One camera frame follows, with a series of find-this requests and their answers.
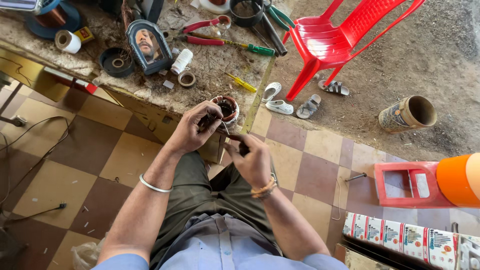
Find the sandal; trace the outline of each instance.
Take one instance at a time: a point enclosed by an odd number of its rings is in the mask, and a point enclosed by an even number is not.
[[[311,98],[309,98],[302,106],[300,106],[300,108],[298,108],[297,116],[302,119],[309,118],[318,110],[320,101],[322,101],[322,98],[317,94],[313,94]]]
[[[274,96],[276,96],[280,90],[282,90],[282,85],[280,83],[271,83],[267,85],[264,91],[264,95],[262,97],[262,102],[267,103],[273,99]]]
[[[324,86],[326,80],[321,80],[318,82],[318,87],[323,89],[325,92],[336,93],[344,96],[348,96],[350,91],[345,86],[342,86],[342,83],[337,81],[331,81],[327,86]]]
[[[283,100],[276,100],[276,101],[269,101],[267,104],[265,104],[267,109],[276,111],[281,114],[286,114],[290,115],[293,113],[293,106],[290,104],[287,104]]]

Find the red-handled pliers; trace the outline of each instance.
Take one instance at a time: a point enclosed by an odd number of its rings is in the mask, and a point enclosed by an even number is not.
[[[204,39],[204,38],[192,37],[188,35],[188,33],[193,30],[196,30],[201,27],[210,26],[211,24],[216,25],[219,22],[220,20],[213,19],[213,20],[193,23],[191,25],[187,25],[183,27],[180,30],[170,30],[170,31],[163,32],[163,36],[165,37],[166,41],[173,41],[173,39],[180,39],[180,40],[186,40],[188,43],[193,43],[193,44],[222,46],[225,44],[222,40]]]

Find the pliers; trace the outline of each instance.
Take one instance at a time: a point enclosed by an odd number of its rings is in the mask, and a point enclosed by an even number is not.
[[[290,31],[290,27],[288,27],[288,25],[286,25],[285,23],[283,23],[280,20],[280,18],[279,18],[279,16],[280,16],[289,25],[291,25],[292,28],[295,28],[295,24],[293,23],[293,21],[287,15],[285,15],[285,13],[281,12],[274,5],[272,5],[271,0],[270,0],[270,4],[267,0],[264,0],[264,6],[265,6],[265,10],[268,12],[268,14],[270,14],[270,16],[273,18],[273,20],[276,22],[277,25],[279,25],[280,27],[282,27],[286,31]]]
[[[200,44],[200,45],[217,45],[217,46],[222,46],[225,43],[222,40],[216,40],[216,39],[204,39],[204,38],[199,38],[199,37],[192,37],[188,35],[189,32],[196,30],[201,27],[206,27],[212,25],[216,25],[220,22],[218,19],[213,19],[213,20],[208,20],[208,21],[200,21],[193,23],[191,25],[187,25],[183,27],[182,29],[179,30],[170,30],[163,32],[163,35],[165,37],[165,41],[173,41],[174,39],[180,39],[187,41],[188,43],[192,44]]]

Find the green-handled pliers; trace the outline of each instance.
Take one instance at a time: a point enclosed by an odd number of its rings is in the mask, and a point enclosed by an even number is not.
[[[295,28],[295,24],[293,21],[285,15],[285,13],[281,12],[278,8],[276,8],[274,5],[268,5],[269,2],[267,0],[264,0],[264,5],[265,9],[267,10],[268,14],[273,18],[273,20],[278,24],[280,27],[285,29],[286,31],[290,31],[290,27],[286,25],[282,20],[280,20],[279,16],[284,19],[292,28]]]

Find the hand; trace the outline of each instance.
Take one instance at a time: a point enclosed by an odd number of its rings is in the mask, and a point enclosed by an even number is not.
[[[206,114],[213,115],[215,120],[200,131],[198,123]],[[220,107],[211,101],[205,100],[183,115],[175,132],[173,132],[165,144],[164,149],[179,156],[197,150],[215,132],[216,128],[222,123],[220,120],[222,118],[223,114]]]
[[[233,145],[224,145],[232,157],[235,167],[237,167],[237,170],[254,190],[265,187],[271,177],[270,150],[268,145],[253,135],[236,135],[235,137],[243,141],[250,150],[250,153],[242,157]]]

